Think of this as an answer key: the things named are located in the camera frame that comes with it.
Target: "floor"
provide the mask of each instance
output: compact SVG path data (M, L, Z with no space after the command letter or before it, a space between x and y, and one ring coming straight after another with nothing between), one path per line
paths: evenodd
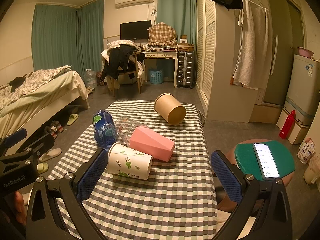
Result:
M106 109L111 103L117 100L155 100L158 95L162 93L172 93L178 101L194 104L203 111L196 89L175 89L172 82L164 82L158 85L153 85L148 82L142 87L141 94L138 93L136 84L121 85L120 89L116 91L115 97L108 93L106 86L99 86L88 98L90 109L80 111L79 119L75 121L73 125L66 125L68 121L67 109L62 110L54 117L55 120L61 122L65 129L55 140L55 147L61 148L62 154L47 162L49 164L49 170L43 175L45 177L49 175L61 156L92 123L92 116L96 111ZM299 238L310 225L320 208L320 194L316 185L307 186L304 182L303 174L307 165L303 165L297 158L299 146L292 146L289 141L279 138L279 129L274 124L206 121L204 134L209 153L217 149L220 149L222 152L227 152L237 143L254 138L278 140L290 150L295 160L296 170L286 190L292 213L293 239ZM24 188L22 193L29 192L31 187L32 185L29 185Z

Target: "cup with green leaf print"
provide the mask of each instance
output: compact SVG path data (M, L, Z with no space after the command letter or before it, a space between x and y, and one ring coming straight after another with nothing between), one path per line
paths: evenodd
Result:
M151 155L120 143L114 143L108 155L108 173L134 179L148 179L152 164Z

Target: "television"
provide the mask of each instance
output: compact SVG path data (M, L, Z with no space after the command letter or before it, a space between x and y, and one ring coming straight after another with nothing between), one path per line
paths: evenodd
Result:
M151 21L140 21L120 24L121 40L138 40L149 38Z

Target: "plastic basket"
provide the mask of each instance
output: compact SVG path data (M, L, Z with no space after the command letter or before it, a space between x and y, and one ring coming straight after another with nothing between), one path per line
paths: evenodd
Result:
M149 70L149 78L152 84L161 84L163 82L163 71Z

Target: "smartphone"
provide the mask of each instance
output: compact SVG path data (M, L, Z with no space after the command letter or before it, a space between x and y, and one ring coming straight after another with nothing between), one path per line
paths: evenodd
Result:
M279 171L268 145L254 143L253 149L256 153L263 179L270 180L279 178Z

